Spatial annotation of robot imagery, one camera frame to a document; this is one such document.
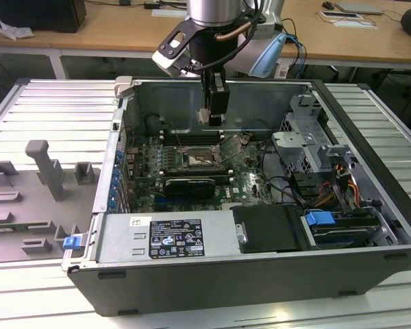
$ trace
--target power supply label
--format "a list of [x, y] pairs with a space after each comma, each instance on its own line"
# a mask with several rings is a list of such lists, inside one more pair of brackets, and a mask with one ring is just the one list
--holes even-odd
[[204, 256], [200, 219], [152, 221], [149, 225], [149, 257], [176, 258]]

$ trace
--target blue cable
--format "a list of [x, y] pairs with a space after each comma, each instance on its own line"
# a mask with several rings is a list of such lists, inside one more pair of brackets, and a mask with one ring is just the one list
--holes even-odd
[[291, 36], [291, 35], [289, 35], [289, 34], [288, 34], [288, 38], [295, 43], [295, 45], [297, 46], [298, 50], [302, 53], [302, 55], [301, 55], [300, 69], [297, 71], [297, 74], [296, 74], [296, 76], [295, 76], [296, 79], [299, 79], [301, 73], [303, 72], [303, 66], [304, 66], [304, 62], [305, 62], [305, 60], [306, 60], [306, 59], [305, 59], [306, 53], [303, 52], [303, 47], [301, 46], [301, 43], [300, 43], [296, 38], [294, 38], [293, 36]]

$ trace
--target blue tab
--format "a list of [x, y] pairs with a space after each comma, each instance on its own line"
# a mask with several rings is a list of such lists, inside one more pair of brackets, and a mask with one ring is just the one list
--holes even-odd
[[306, 216], [309, 226], [312, 225], [335, 225], [335, 218], [330, 211], [311, 211]]
[[64, 239], [62, 247], [64, 250], [80, 250], [81, 239], [82, 238], [80, 236], [68, 236]]

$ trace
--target table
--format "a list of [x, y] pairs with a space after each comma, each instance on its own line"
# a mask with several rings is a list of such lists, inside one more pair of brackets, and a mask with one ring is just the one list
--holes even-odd
[[[383, 10], [403, 14], [411, 3], [387, 0], [352, 0], [374, 3]], [[307, 64], [411, 69], [411, 36], [400, 23], [386, 16], [371, 16], [377, 29], [341, 28], [326, 23], [316, 14], [321, 0], [287, 0], [282, 18], [290, 17], [297, 25], [300, 41], [308, 50]], [[35, 38], [13, 41], [0, 34], [0, 53], [46, 55], [55, 76], [66, 79], [62, 56], [100, 56], [150, 58], [157, 46], [182, 20], [152, 16], [151, 10], [109, 5], [86, 4], [87, 17], [76, 34], [35, 31]], [[292, 33], [292, 25], [285, 22]], [[282, 52], [288, 66], [297, 52], [286, 45]]]

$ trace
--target white desk leg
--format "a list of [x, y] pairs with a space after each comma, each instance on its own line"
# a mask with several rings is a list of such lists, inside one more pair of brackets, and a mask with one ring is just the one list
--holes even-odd
[[69, 78], [66, 68], [62, 65], [61, 51], [58, 49], [52, 49], [48, 55], [50, 63], [52, 65], [53, 72], [57, 80], [66, 80]]
[[275, 70], [274, 79], [286, 79], [289, 67], [294, 62], [294, 58], [280, 58]]

